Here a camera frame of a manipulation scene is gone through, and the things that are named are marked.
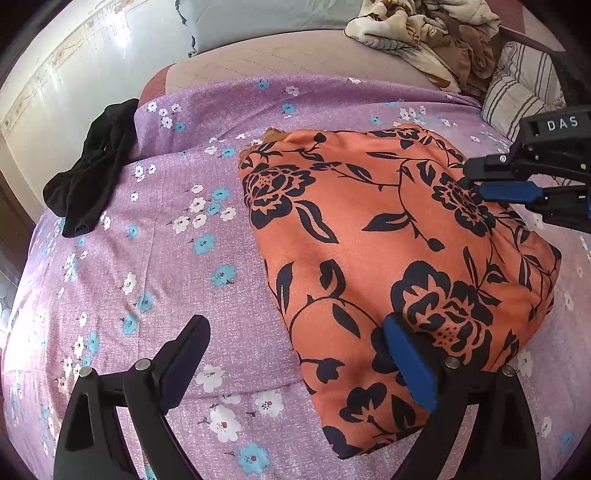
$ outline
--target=black cloth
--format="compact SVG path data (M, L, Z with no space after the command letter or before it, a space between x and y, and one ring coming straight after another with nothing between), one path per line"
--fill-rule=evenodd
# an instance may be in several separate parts
M66 217L65 238L94 230L119 181L121 168L135 161L129 152L137 139L134 114L138 102L133 98L105 108L88 130L80 159L43 188L46 205L57 216Z

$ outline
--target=black flower print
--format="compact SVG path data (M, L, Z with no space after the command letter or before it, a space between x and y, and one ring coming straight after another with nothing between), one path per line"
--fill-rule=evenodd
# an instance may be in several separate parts
M244 204L250 209L254 227L265 228L274 218L289 215L291 199L301 196L315 181L309 171L295 165L257 165L242 181Z
M468 363L482 347L475 361L484 365L488 360L493 315L481 302L477 287L462 281L452 284L445 272L416 261L392 285L390 299L395 312L401 312L415 331L427 334L447 355Z
M447 173L442 173L440 185L433 187L434 193L431 196L447 210L454 210L458 225L483 237L495 227L495 216L483 204L478 192L465 190L462 185L462 181L456 182Z

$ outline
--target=blanket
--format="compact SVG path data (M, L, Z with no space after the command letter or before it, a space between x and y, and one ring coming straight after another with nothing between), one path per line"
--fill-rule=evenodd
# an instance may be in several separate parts
M485 0L363 0L345 34L399 55L446 92L486 92L501 20Z

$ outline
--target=floral blanket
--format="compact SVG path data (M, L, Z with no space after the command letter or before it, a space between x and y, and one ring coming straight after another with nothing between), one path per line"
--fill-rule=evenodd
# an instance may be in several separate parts
M374 131L410 122L467 157L506 152L507 140L482 122L472 100L318 76L198 87L144 105L135 120L142 160L124 168L95 231L62 238L62 220L50 212L35 230L2 357L4 414L18 453L38 479L50 479L80 368L127 369L202 314L210 346L167 416L202 477L390 478L414 436L340 460L322 432L267 286L238 152L262 143L267 127ZM591 238L524 219L564 254L554 309L514 361L551 478L591 417ZM474 413L444 478L454 474ZM120 418L138 475L154 479L125 409Z

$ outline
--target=folded cloth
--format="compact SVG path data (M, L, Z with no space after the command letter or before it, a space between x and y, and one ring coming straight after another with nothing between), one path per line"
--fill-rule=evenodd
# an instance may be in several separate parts
M341 459L428 417L389 355L386 315L402 313L441 353L496 371L552 308L560 252L470 189L463 161L412 124L274 130L241 156L268 284Z
M494 68L488 42L499 24L485 0L363 0L345 34L401 56L446 92L481 95L488 83L480 79L491 77Z
M111 198L136 141L134 114L138 99L109 105L94 120L74 166L58 173L43 188L46 205L66 223L62 235L72 238L94 230Z

